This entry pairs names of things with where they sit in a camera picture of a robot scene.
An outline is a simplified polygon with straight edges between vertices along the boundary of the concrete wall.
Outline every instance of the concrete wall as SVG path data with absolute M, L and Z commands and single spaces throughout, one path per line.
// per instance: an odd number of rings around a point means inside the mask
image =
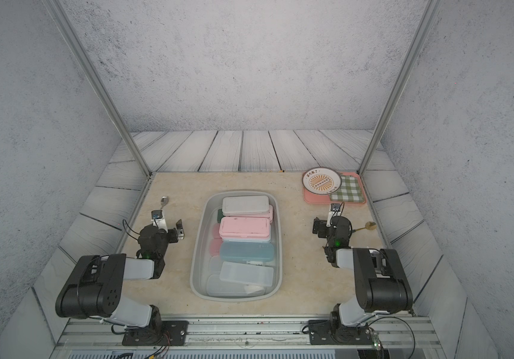
M 63 0 L 131 131 L 371 129 L 426 0 Z
M 119 141 L 43 3 L 0 0 L 0 332 Z
M 445 0 L 383 144 L 514 358 L 514 1 Z

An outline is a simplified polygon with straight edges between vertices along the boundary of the green checkered napkin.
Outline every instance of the green checkered napkin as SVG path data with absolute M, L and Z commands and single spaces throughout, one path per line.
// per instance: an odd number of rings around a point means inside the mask
M 335 202 L 364 202 L 359 180 L 354 176 L 341 176 L 342 184 L 336 192 L 330 194 Z

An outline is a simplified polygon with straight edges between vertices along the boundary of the white ceramic plate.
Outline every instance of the white ceramic plate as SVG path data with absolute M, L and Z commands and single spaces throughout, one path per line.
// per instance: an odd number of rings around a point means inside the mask
M 316 195 L 329 195 L 341 188 L 340 174 L 330 168 L 311 168 L 303 175 L 304 188 Z

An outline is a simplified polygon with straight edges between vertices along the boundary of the pink pencil case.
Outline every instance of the pink pencil case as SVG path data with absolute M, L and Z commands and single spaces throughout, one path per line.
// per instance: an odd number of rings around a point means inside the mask
M 262 217 L 224 217 L 219 227 L 221 238 L 267 240 L 271 236 L 268 218 Z
M 214 257 L 216 255 L 219 255 L 219 252 L 221 251 L 221 245 L 223 244 L 223 240 L 221 238 L 214 238 L 211 240 L 211 243 L 209 244 L 209 254 Z
M 262 213 L 236 214 L 235 217 L 260 217 L 269 219 L 269 223 L 273 222 L 273 206 L 269 205 L 269 210 Z

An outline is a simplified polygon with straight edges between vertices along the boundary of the beige tabletop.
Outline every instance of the beige tabletop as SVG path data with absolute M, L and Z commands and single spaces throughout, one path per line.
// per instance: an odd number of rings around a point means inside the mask
M 156 305 L 161 314 L 327 314 L 337 303 L 354 297 L 354 276 L 349 269 L 334 268 L 323 251 L 326 240 L 312 234 L 312 220 L 326 219 L 328 205 L 310 205 L 303 200 L 301 173 L 218 172 L 156 174 L 133 226 L 139 232 L 151 223 L 151 211 L 160 208 L 162 196 L 167 226 L 183 220 L 185 239 L 169 244 L 166 266 L 159 279 L 125 281 L 124 295 L 144 304 Z M 202 299 L 191 290 L 189 275 L 197 229 L 203 206 L 218 192 L 250 190 L 273 195 L 279 204 L 283 246 L 283 281 L 273 296 L 250 302 L 217 302 Z M 373 220 L 367 205 L 346 206 L 353 228 Z M 352 247 L 382 248 L 376 230 L 353 233 Z M 137 241 L 127 239 L 123 253 L 135 256 Z

